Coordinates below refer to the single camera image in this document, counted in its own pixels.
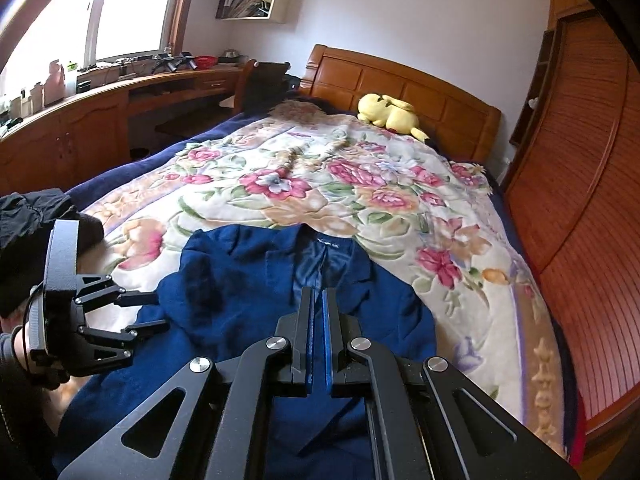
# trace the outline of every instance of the person's arm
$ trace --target person's arm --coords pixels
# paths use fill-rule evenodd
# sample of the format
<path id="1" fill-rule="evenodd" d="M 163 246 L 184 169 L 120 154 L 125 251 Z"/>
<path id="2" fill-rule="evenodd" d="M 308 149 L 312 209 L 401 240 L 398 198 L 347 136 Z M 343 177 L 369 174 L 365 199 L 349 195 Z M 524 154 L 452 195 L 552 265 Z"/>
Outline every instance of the person's arm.
<path id="1" fill-rule="evenodd" d="M 22 341 L 22 327 L 18 327 L 17 331 L 14 331 L 14 332 L 16 332 L 15 337 L 12 338 L 14 342 L 14 355 L 18 363 L 20 364 L 23 370 L 25 371 L 29 370 L 31 374 L 34 374 L 34 375 L 42 374 L 44 372 L 43 368 L 39 367 L 36 363 L 34 363 L 33 360 L 31 360 L 31 358 L 29 359 L 29 368 L 27 368 L 27 365 L 26 365 L 24 348 L 25 346 L 29 348 L 29 332 L 25 332 L 24 342 Z"/>
<path id="2" fill-rule="evenodd" d="M 30 361 L 32 374 L 44 370 Z M 31 384 L 26 371 L 26 359 L 22 345 L 22 329 L 17 327 L 11 334 L 0 334 L 0 402 L 11 420 L 17 424 L 40 416 L 42 394 Z"/>

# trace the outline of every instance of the sleeve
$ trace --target sleeve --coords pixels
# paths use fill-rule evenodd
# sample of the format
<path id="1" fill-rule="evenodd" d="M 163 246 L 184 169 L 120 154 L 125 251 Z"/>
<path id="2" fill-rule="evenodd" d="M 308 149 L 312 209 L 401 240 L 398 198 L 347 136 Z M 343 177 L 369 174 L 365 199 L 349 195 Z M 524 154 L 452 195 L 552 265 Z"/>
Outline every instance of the sleeve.
<path id="1" fill-rule="evenodd" d="M 14 339 L 20 327 L 11 334 L 0 334 L 0 403 L 17 424 L 40 416 L 41 393 L 34 388 L 20 366 L 14 352 Z"/>

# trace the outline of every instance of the wooden wardrobe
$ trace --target wooden wardrobe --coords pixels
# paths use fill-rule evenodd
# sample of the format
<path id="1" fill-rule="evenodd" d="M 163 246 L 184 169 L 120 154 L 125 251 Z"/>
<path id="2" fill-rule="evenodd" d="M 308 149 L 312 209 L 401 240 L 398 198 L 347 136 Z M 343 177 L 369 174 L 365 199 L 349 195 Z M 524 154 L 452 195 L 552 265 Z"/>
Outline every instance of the wooden wardrobe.
<path id="1" fill-rule="evenodd" d="M 558 20 L 551 63 L 506 200 L 594 436 L 640 400 L 640 76 L 594 10 Z"/>

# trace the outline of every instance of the white wall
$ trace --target white wall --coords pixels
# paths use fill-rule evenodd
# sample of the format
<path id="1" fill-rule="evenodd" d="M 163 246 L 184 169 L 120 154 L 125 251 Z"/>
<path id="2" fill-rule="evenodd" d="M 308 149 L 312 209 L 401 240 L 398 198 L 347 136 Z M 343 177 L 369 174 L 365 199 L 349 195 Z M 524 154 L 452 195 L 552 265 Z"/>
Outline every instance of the white wall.
<path id="1" fill-rule="evenodd" d="M 208 12 L 215 13 L 217 1 L 210 0 Z M 324 43 L 459 86 L 503 113 L 489 163 L 497 176 L 502 158 L 513 155 L 508 138 L 533 76 L 548 6 L 549 0 L 291 0 L 287 23 L 234 22 L 222 43 L 258 60 L 289 61 L 298 76 L 313 46 Z M 189 23 L 196 21 L 190 14 Z M 228 24 L 217 22 L 215 30 L 221 25 Z M 207 41 L 221 41 L 202 26 Z"/>
<path id="2" fill-rule="evenodd" d="M 219 0 L 191 0 L 183 49 L 194 56 L 219 56 L 228 48 L 231 23 L 216 20 Z"/>

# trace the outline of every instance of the pikachu plush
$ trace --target pikachu plush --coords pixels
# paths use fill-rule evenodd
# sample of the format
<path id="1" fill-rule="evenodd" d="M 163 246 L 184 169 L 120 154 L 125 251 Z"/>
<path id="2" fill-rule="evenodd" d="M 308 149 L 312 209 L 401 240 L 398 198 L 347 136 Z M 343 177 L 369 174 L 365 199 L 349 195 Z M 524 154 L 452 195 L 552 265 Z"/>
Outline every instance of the pikachu plush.
<path id="1" fill-rule="evenodd" d="M 388 95 L 367 94 L 358 103 L 359 120 L 391 132 L 412 135 L 420 142 L 429 136 L 418 129 L 420 121 L 409 103 L 394 99 Z"/>

